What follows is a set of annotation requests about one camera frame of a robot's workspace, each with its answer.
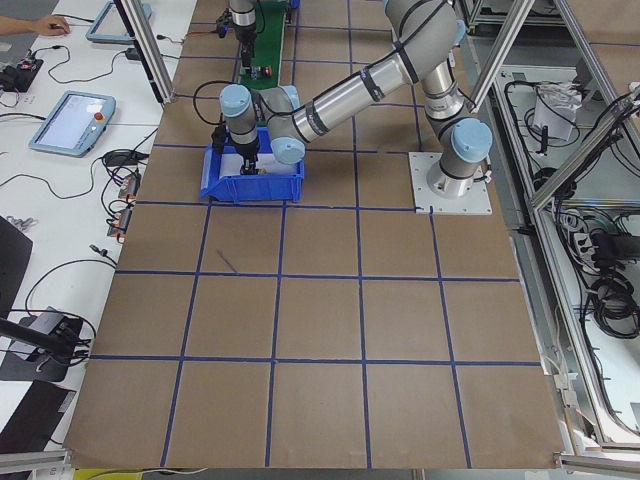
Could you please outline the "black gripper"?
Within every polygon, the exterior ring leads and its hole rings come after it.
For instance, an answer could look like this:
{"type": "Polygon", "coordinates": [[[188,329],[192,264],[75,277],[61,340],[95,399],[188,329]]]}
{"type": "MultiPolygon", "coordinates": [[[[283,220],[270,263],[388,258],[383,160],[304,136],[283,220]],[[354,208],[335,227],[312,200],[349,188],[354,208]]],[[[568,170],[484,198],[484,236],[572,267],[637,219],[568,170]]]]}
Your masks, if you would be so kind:
{"type": "MultiPolygon", "coordinates": [[[[251,65],[254,58],[254,48],[256,41],[256,32],[254,30],[238,30],[237,40],[241,46],[241,61],[243,65],[251,65]]],[[[242,75],[244,78],[253,77],[253,67],[243,66],[242,75]]]]}
{"type": "MultiPolygon", "coordinates": [[[[257,165],[258,153],[260,148],[260,142],[258,139],[254,139],[249,143],[234,143],[236,152],[240,154],[244,162],[251,165],[251,173],[259,174],[260,168],[257,165]]],[[[241,175],[249,175],[249,166],[243,165],[241,168],[241,175]]]]}

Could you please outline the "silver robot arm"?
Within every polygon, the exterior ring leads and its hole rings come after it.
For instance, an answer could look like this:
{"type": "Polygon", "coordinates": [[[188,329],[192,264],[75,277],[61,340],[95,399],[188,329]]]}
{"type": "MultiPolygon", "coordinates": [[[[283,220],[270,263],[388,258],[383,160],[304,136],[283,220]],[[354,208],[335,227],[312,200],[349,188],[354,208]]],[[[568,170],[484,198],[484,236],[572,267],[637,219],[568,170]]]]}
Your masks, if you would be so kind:
{"type": "Polygon", "coordinates": [[[382,58],[300,104],[290,86],[252,91],[240,84],[223,88],[221,114],[237,151],[257,156],[257,125],[268,128],[277,160],[295,164],[307,144],[404,85],[422,87],[425,112],[442,145],[437,177],[469,182],[491,148],[489,127],[470,116],[448,67],[448,55],[461,38],[461,25],[447,1],[387,1],[395,41],[382,58]]]}
{"type": "Polygon", "coordinates": [[[236,39],[240,43],[242,67],[249,72],[257,38],[256,4],[254,0],[229,0],[228,7],[236,39]]]}

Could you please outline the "person hand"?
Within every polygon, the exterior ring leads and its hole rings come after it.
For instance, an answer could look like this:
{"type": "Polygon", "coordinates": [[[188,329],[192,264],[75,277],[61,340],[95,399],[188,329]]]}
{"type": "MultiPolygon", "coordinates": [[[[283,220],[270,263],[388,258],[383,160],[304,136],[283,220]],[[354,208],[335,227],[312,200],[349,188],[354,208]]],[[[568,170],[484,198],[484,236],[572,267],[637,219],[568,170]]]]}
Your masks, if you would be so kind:
{"type": "Polygon", "coordinates": [[[33,23],[33,30],[41,36],[63,36],[70,33],[70,25],[63,16],[48,15],[33,23]]]}

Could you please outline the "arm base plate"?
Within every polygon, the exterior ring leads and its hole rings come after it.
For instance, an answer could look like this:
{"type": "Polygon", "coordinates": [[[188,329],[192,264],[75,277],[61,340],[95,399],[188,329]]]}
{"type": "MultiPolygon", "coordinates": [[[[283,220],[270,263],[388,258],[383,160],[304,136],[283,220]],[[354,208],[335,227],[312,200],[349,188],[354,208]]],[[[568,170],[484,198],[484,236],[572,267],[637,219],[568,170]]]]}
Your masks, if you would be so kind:
{"type": "Polygon", "coordinates": [[[467,179],[447,177],[439,152],[409,152],[414,210],[418,214],[487,216],[493,213],[482,170],[467,179]]]}

